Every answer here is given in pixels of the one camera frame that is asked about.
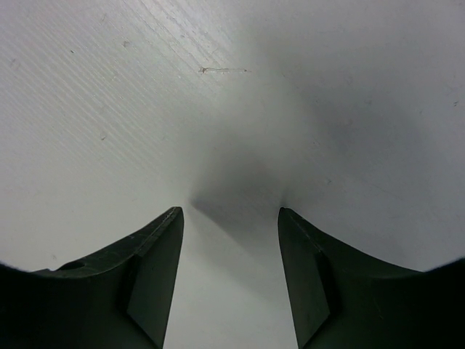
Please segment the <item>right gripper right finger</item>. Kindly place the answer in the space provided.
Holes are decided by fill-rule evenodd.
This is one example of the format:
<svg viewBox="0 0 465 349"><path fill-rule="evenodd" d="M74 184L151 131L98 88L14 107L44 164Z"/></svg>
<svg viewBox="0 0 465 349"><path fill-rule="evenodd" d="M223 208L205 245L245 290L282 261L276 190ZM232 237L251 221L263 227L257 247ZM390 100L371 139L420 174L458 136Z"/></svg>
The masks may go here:
<svg viewBox="0 0 465 349"><path fill-rule="evenodd" d="M289 208L278 238L300 348L462 348L464 261L416 271L372 257Z"/></svg>

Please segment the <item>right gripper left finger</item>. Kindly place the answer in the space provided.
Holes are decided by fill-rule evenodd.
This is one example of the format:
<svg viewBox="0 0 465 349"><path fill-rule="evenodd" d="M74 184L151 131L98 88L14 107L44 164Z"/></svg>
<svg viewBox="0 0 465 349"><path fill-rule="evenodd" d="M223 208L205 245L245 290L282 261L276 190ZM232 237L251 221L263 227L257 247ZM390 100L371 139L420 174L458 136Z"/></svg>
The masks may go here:
<svg viewBox="0 0 465 349"><path fill-rule="evenodd" d="M172 207L57 270L1 267L3 348L162 348L182 248Z"/></svg>

